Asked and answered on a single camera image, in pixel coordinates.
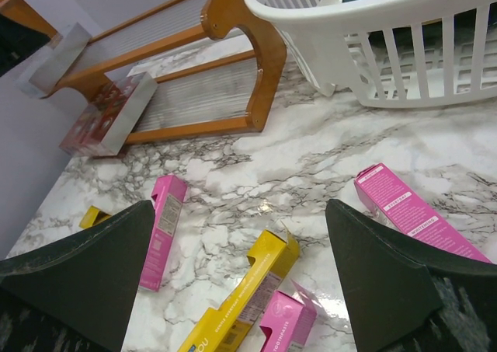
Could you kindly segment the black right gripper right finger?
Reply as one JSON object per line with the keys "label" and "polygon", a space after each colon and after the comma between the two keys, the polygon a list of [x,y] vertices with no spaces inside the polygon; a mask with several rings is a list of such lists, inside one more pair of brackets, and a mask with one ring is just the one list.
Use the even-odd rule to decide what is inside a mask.
{"label": "black right gripper right finger", "polygon": [[328,236],[359,351],[494,351],[496,266],[403,235],[337,199]]}

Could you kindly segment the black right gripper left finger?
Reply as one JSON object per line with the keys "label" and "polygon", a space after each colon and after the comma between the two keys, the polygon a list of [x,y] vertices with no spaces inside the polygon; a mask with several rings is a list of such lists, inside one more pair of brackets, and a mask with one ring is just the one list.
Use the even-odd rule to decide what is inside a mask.
{"label": "black right gripper left finger", "polygon": [[148,200],[1,261],[3,351],[119,351],[151,238]]}

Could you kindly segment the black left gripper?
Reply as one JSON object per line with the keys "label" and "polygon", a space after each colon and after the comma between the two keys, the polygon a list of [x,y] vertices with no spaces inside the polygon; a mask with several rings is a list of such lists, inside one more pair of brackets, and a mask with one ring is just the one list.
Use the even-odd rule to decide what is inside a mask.
{"label": "black left gripper", "polygon": [[50,41],[48,35],[32,30],[3,15],[1,15],[0,27],[1,76],[11,71]]}

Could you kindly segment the silver toothpaste box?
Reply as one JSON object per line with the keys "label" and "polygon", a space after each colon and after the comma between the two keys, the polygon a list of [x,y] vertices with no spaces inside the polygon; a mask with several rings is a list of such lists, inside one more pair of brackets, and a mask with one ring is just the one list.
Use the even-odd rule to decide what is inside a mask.
{"label": "silver toothpaste box", "polygon": [[75,63],[92,35],[80,23],[66,26],[21,64],[16,87],[33,99],[43,99]]}

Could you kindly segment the large pink toothpaste box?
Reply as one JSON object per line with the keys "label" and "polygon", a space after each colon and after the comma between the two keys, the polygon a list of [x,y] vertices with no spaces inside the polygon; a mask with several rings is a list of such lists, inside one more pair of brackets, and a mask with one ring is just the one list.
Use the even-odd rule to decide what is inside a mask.
{"label": "large pink toothpaste box", "polygon": [[437,249],[491,262],[385,164],[359,172],[354,185],[363,205],[387,227]]}

